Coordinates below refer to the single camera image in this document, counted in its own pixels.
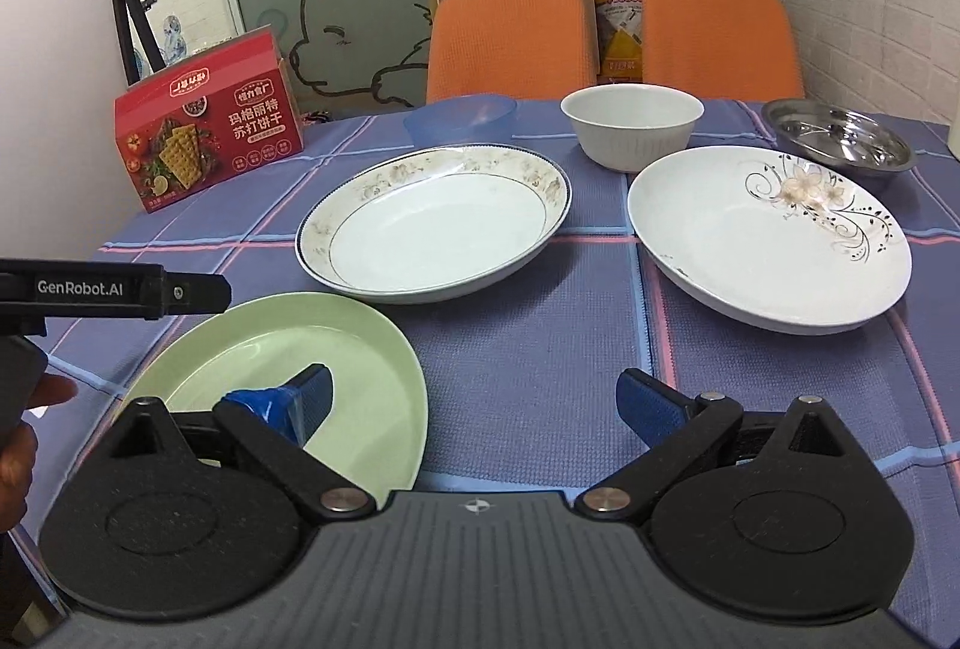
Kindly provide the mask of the person's left hand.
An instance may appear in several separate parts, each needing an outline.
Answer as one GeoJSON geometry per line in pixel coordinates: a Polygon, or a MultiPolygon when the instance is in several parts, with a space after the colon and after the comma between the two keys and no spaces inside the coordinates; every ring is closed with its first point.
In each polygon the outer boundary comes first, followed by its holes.
{"type": "MultiPolygon", "coordinates": [[[[59,374],[44,374],[32,391],[26,408],[62,405],[76,395],[76,384],[59,374]]],[[[21,421],[2,447],[0,459],[0,532],[16,527],[28,511],[28,493],[36,463],[37,438],[34,429],[21,421]]]]}

